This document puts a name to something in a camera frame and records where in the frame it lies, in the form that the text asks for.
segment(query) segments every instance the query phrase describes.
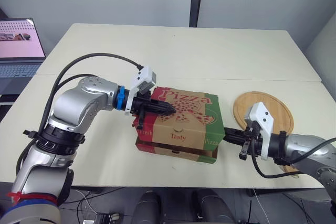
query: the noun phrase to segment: laptop keyboard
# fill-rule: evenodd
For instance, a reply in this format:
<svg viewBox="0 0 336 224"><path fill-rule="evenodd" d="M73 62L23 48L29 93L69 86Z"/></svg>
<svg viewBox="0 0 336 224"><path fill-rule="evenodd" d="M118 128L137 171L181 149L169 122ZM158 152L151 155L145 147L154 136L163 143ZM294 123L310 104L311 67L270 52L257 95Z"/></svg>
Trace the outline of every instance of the laptop keyboard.
<svg viewBox="0 0 336 224"><path fill-rule="evenodd" d="M40 65L0 65L0 78L33 77Z"/></svg>

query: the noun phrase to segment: round wooden board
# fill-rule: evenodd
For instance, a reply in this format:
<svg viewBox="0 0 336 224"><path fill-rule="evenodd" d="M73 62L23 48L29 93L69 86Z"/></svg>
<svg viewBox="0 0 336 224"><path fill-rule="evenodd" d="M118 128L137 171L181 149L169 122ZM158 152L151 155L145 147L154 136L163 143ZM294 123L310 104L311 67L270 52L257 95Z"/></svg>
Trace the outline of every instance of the round wooden board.
<svg viewBox="0 0 336 224"><path fill-rule="evenodd" d="M287 134L290 134L292 132L294 120L286 105L270 94L257 91L240 95L233 106L233 115L243 130L246 128L244 115L247 109L257 102L263 102L273 116L273 133L279 134L280 131L286 131Z"/></svg>

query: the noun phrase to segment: pizza box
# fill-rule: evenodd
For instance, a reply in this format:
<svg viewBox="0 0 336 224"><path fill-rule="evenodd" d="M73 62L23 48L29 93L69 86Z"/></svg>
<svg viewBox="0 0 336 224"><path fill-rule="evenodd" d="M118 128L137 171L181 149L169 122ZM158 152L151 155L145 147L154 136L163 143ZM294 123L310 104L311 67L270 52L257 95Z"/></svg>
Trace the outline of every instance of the pizza box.
<svg viewBox="0 0 336 224"><path fill-rule="evenodd" d="M143 129L136 130L140 141L174 146L166 146L170 150L185 147L212 152L218 147L225 133L217 95L157 87L151 98L170 103L176 113L146 113Z"/></svg>
<svg viewBox="0 0 336 224"><path fill-rule="evenodd" d="M141 141L139 137L137 138L135 145L140 151L185 158L197 162L213 164L217 160L218 147L214 151L205 151L168 144Z"/></svg>

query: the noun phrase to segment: robotic arm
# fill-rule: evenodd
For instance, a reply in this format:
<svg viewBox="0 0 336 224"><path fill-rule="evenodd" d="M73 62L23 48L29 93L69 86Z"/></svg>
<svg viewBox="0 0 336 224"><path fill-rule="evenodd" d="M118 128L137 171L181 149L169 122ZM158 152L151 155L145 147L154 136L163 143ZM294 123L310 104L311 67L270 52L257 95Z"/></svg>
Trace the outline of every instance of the robotic arm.
<svg viewBox="0 0 336 224"><path fill-rule="evenodd" d="M246 160L252 156L257 172L264 178L283 177L284 175L265 175L259 169L256 156L261 159L274 159L278 165L291 165L300 172L318 180L327 190L332 201L336 202L336 148L324 139L311 135L290 134L285 131L273 134L273 117L262 102L254 104L244 117L247 127L244 131L225 128L224 140L241 145L239 158Z"/></svg>
<svg viewBox="0 0 336 224"><path fill-rule="evenodd" d="M72 165L84 134L100 110L124 110L143 120L146 112L170 115L169 103L151 100L156 75L146 66L130 90L99 77L86 77L56 101L41 135L26 132L37 142L30 148L10 196L16 204L0 223L60 223L57 206L69 196Z"/></svg>

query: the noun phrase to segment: cable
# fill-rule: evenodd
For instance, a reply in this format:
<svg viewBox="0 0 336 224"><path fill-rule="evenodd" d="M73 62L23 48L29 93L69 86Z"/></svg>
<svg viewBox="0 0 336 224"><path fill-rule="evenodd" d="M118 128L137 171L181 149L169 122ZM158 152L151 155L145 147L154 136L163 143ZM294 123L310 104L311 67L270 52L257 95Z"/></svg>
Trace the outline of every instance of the cable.
<svg viewBox="0 0 336 224"><path fill-rule="evenodd" d="M303 205L302 199L300 199L300 201L301 201L302 208L303 208L303 210L304 210L304 212L305 212L305 213L304 213L304 216L306 217L307 224L309 224L308 217L307 217L307 213L306 213L306 210L304 209L304 205Z"/></svg>
<svg viewBox="0 0 336 224"><path fill-rule="evenodd" d="M90 203L89 203L88 199L86 198L85 194L84 194L84 193L82 193L82 192L81 192L81 191L79 191L79 190L75 190L75 191L77 191L77 192L79 192L80 194L82 194L82 195L83 195L83 197L84 197L84 199L85 199L86 203L88 204L89 208L92 210L92 212L94 212L95 214L97 214L97 212L96 212L96 211L94 211L94 209L91 207L91 205L90 205Z"/></svg>
<svg viewBox="0 0 336 224"><path fill-rule="evenodd" d="M247 219L247 223L250 223L250 217L251 217L251 207L252 207L252 200L250 200L250 210L248 212L248 219Z"/></svg>
<svg viewBox="0 0 336 224"><path fill-rule="evenodd" d="M323 143L319 144L318 146L314 147L313 149L311 149L310 151L304 153L302 156L292 160L290 163L291 164L295 164L297 162L300 162L301 160L307 158L308 156L310 156L311 154L313 154L314 152L316 152L317 150L319 150L320 148L326 146L327 144L331 144L332 142L335 142L336 141L336 137L334 138L331 138L327 141L324 141Z"/></svg>
<svg viewBox="0 0 336 224"><path fill-rule="evenodd" d="M140 64L137 64L135 61L133 60L130 60L126 57L122 57L122 56L119 56L119 55L114 55L114 54L109 54L109 53L106 53L106 52L97 52L97 53L93 53L93 54L87 54L87 55L84 55L84 56L81 56L75 60L73 60L72 62L70 62L69 64L67 64L63 70L60 72L60 74L58 75L58 77L56 78L55 82L54 82L54 85L51 89L51 92L50 92L50 95L49 95L49 98L47 100L47 103L45 105L45 108L44 108L44 111L43 111L43 115L42 115L42 119L41 119L41 122L40 122L40 126L39 126L39 129L38 129L38 135L41 135L46 123L47 123L47 120L48 120L48 117L49 117L49 113L50 113L50 109L51 109L51 105L53 103L53 99L54 99L54 96L57 92L57 90L59 90L60 87L62 87L65 83L69 82L70 80L73 80L70 78L68 78L67 80L65 80L64 82L62 82L61 84L59 83L62 79L62 77L64 76L64 74L73 66L75 65L76 63L82 61L82 60L85 60L85 59L88 59L88 58L91 58L91 57L95 57L95 56L107 56L107 57L112 57L112 58L117 58L117 59L121 59L121 60L124 60L126 62L129 62L133 65L136 66L137 69L141 70L143 68L142 65ZM27 156L28 154L28 151L30 149L30 147L32 145L30 145L30 143L26 146L26 148L21 152L20 156L19 156L19 159L17 160L16 162L16 174L18 174L18 172L20 171L20 167L21 167L21 163L22 161L25 159L25 157Z"/></svg>
<svg viewBox="0 0 336 224"><path fill-rule="evenodd" d="M102 196L102 195L105 195L105 194L109 194L109 193L112 193L114 191L118 191L120 189L124 189L125 187L119 187L117 189L114 189L114 190L111 190L111 191L107 191L106 193L103 193L103 194L98 194L98 195L94 195L92 197L87 197L86 199L93 199L93 198L96 198L96 197L99 197L99 196ZM76 203L76 202L80 202L81 200L83 199L80 199L80 200L74 200L74 201L69 201L69 202L64 202L63 204L70 204L70 203Z"/></svg>
<svg viewBox="0 0 336 224"><path fill-rule="evenodd" d="M261 177L264 178L280 178L280 177L286 177L286 176L291 176L291 175L296 175L296 174L302 174L302 172L290 172L290 173L281 173L281 174L274 174L274 175L266 175L264 173L262 173L262 171L260 170L258 163L257 163L257 159L256 159L256 153L255 153L255 140L254 138L251 139L251 157L252 157L252 162L254 165L254 168L256 169L256 171L259 173L259 175Z"/></svg>
<svg viewBox="0 0 336 224"><path fill-rule="evenodd" d="M63 87L66 83L68 83L69 81L72 81L73 79L76 78L80 78L80 77L97 77L94 74L90 74L90 73L81 73L81 74L76 74L75 76L71 76L68 79L64 80L63 82L61 82L56 89L56 92Z"/></svg>
<svg viewBox="0 0 336 224"><path fill-rule="evenodd" d="M287 194L285 193L282 193L286 198L290 199L291 201L293 201L303 212L304 214L306 215L306 217L308 216L308 218L313 222L313 224L315 224L314 220L310 217L310 215L305 211L305 209L300 206L299 203L297 203L294 199L292 199L291 197L289 197Z"/></svg>
<svg viewBox="0 0 336 224"><path fill-rule="evenodd" d="M86 195L83 194L83 195L84 195L84 198L81 199L81 200L79 201L78 205L77 205L76 215L77 215L78 224L81 224L81 223L80 223L80 220L79 220L79 215L78 215L78 208L79 208L80 204L83 202L83 200L84 200L90 193L91 193L91 192L88 192L88 194L86 194Z"/></svg>
<svg viewBox="0 0 336 224"><path fill-rule="evenodd" d="M95 77L94 74L89 74L89 73L82 73L82 74L77 74L77 75L74 75L66 80L64 80L63 82L61 82L58 86L57 86L57 90L56 92L61 88L63 87L66 83L68 83L69 81L73 80L73 79L76 79L76 78L80 78L80 77ZM25 161L26 157L27 157L27 154L28 154L28 151L29 149L36 143L36 139L33 139L31 140L31 142L26 146L26 148L21 152L19 158L18 158L18 162L16 163L16 174L18 174L18 172L20 171L20 167L21 167L21 164L22 162Z"/></svg>
<svg viewBox="0 0 336 224"><path fill-rule="evenodd" d="M88 59L88 58L91 58L91 57L95 57L95 56L107 56L107 57L112 57L112 58L117 58L117 59L121 59L121 60L124 60L124 61L127 61L133 65L135 65L139 70L141 70L143 68L143 66L141 66L140 64L137 64L135 61L133 60L130 60L126 57L122 57L122 56L119 56L119 55L114 55L114 54L109 54L109 53L106 53L106 52L96 52L96 53L93 53L93 54L87 54L87 55L84 55L84 56L81 56L75 60L73 60L72 62L70 62L69 64L67 64L63 70L61 71L61 73L58 75L57 79L55 80L55 83L51 89L51 93L50 93L50 96L49 96L49 99L47 101L47 104L45 106L45 110L43 112L43 116L42 116L42 120L41 120L41 123L40 123L40 127L38 129L38 135L41 135L46 123L47 123L47 120L48 120L48 117L49 117L49 113L50 113L50 108L51 108L51 104L53 102L53 99L54 99L54 96L55 96L55 93L56 93L56 90L57 90L57 85L59 84L59 82L61 81L62 77L64 76L64 74L73 66L75 65L76 63L82 61L82 60L85 60L85 59Z"/></svg>
<svg viewBox="0 0 336 224"><path fill-rule="evenodd" d="M255 194L255 196L256 196L256 199L257 199L257 201L258 201L258 203L259 203L259 206L261 207L262 211L264 212L264 214L265 214L265 216L266 216L266 219L267 219L268 224L270 224L270 223L269 223L269 220L268 220L268 217L267 217L267 214L266 214L264 208L262 207L262 205L261 205L261 203L260 203L260 201L259 201L259 199L258 199L258 196L257 196L257 194L256 194L256 191L254 190L254 188L253 188L253 192L254 192L254 194Z"/></svg>

